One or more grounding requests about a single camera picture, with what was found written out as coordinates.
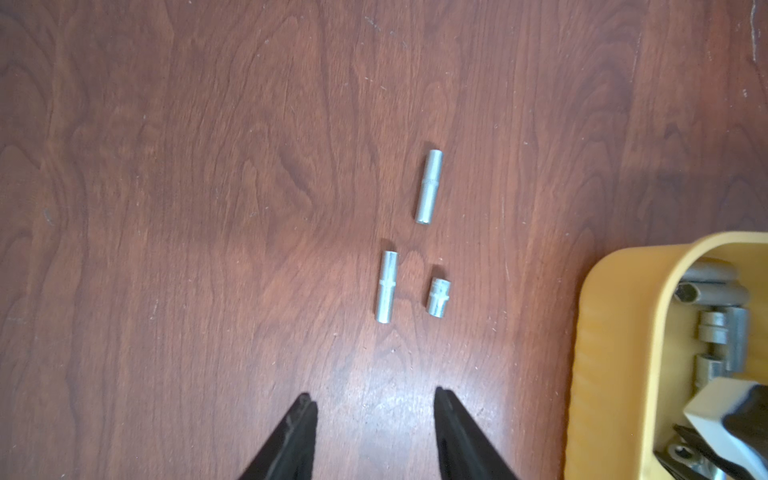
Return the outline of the yellow plastic storage box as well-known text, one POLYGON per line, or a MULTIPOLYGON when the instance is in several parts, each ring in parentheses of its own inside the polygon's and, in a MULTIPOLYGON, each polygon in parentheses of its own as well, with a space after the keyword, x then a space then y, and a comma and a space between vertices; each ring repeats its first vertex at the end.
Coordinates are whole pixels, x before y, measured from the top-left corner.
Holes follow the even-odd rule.
POLYGON ((674 300, 702 257, 736 267, 750 293, 744 380, 767 381, 767 236, 723 232, 693 243, 621 249, 600 260, 580 292, 566 479, 667 479, 654 456, 684 422, 693 395, 697 309, 674 300))

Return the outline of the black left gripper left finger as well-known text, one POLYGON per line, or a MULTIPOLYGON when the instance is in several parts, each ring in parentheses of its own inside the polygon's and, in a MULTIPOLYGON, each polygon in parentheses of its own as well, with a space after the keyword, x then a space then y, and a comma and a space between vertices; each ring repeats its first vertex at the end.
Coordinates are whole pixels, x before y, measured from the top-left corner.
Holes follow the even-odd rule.
POLYGON ((311 479, 317 424, 317 403, 299 394, 239 479, 311 479))

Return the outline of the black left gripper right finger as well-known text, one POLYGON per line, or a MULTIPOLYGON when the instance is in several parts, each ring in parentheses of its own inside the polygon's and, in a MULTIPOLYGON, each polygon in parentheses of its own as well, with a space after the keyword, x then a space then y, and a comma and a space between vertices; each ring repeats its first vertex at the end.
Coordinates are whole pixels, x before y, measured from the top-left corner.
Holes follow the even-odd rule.
POLYGON ((436 388, 434 424, 442 479, 517 479, 452 390, 436 388))

